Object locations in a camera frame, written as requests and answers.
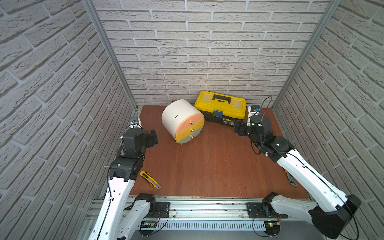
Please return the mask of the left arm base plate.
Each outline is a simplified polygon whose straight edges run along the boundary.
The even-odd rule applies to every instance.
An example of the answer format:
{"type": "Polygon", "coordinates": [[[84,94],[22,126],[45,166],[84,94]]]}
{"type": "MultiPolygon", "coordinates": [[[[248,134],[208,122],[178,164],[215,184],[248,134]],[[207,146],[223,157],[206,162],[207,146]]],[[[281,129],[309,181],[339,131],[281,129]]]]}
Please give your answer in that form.
{"type": "Polygon", "coordinates": [[[157,218],[160,216],[161,219],[167,219],[170,211],[170,202],[156,202],[155,210],[147,215],[148,218],[157,218]]]}

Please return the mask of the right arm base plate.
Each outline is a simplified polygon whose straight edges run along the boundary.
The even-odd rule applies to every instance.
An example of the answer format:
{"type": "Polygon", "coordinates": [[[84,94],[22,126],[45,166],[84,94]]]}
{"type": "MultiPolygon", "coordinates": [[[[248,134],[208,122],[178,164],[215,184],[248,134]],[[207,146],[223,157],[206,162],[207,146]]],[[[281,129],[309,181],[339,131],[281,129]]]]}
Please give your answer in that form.
{"type": "Polygon", "coordinates": [[[288,215],[277,214],[273,208],[264,203],[246,203],[249,219],[287,219],[288,215]]]}

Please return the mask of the orange top drawer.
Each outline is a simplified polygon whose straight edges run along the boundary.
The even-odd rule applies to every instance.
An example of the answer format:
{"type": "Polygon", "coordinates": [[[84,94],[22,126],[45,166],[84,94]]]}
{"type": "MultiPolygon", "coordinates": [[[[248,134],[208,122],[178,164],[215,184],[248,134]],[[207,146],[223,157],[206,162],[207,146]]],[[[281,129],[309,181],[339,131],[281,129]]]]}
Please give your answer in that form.
{"type": "Polygon", "coordinates": [[[175,134],[176,135],[180,134],[181,132],[189,128],[192,128],[196,131],[197,129],[200,129],[204,125],[204,123],[205,123],[204,115],[202,113],[195,113],[193,115],[186,117],[181,121],[181,123],[176,128],[175,134]]]}

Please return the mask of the grey bottom drawer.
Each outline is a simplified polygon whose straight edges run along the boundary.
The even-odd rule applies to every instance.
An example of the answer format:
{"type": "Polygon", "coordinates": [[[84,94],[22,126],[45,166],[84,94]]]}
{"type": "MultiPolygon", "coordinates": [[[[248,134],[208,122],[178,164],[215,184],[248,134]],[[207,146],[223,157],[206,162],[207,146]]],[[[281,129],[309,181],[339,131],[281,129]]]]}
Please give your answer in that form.
{"type": "Polygon", "coordinates": [[[193,139],[195,139],[197,137],[197,135],[199,134],[200,132],[193,132],[191,133],[190,135],[186,136],[184,139],[182,139],[181,141],[179,141],[179,144],[182,145],[182,144],[186,144],[190,141],[192,141],[193,139]]]}

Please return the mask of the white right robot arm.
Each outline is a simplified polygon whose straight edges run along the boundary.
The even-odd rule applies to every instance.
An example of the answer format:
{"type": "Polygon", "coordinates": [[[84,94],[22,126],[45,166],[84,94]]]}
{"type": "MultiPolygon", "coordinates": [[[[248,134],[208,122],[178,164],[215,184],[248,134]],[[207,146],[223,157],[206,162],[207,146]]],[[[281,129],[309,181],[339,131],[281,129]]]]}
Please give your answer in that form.
{"type": "Polygon", "coordinates": [[[274,136],[266,125],[251,120],[236,121],[234,132],[249,137],[252,146],[290,173],[311,195],[313,201],[301,201],[270,193],[263,200],[265,214],[288,215],[311,223],[329,239],[337,239],[354,220],[361,200],[347,195],[319,174],[284,137],[274,136]]]}

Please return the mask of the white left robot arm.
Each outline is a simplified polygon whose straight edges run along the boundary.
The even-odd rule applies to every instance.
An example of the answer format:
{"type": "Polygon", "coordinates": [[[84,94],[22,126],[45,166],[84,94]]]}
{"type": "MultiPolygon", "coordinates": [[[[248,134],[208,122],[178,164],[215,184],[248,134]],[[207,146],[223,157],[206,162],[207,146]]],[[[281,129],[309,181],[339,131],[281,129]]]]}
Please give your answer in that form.
{"type": "Polygon", "coordinates": [[[155,210],[155,196],[139,194],[126,217],[122,217],[128,195],[143,167],[146,150],[158,143],[156,131],[136,126],[127,129],[121,139],[122,145],[110,164],[107,193],[90,240],[129,240],[142,220],[155,210]]]}

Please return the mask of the yellow drawer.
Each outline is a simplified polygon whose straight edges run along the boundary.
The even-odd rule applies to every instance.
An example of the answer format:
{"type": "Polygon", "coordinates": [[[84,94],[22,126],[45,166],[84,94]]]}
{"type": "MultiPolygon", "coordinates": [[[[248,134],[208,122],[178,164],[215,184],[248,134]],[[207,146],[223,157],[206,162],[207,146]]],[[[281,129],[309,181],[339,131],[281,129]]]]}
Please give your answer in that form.
{"type": "Polygon", "coordinates": [[[193,132],[201,132],[204,127],[204,124],[194,124],[191,125],[189,128],[185,129],[184,131],[176,134],[176,141],[179,143],[182,139],[184,139],[186,136],[190,135],[193,132]]]}

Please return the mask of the round white drawer cabinet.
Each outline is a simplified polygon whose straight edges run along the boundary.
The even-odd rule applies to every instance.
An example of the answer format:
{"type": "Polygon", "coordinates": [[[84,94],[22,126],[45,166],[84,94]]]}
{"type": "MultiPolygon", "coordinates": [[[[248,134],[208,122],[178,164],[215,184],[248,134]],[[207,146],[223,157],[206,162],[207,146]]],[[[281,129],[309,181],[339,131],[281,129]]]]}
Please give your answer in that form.
{"type": "Polygon", "coordinates": [[[162,124],[176,141],[176,128],[186,117],[201,113],[187,100],[177,100],[168,105],[162,113],[162,124]]]}

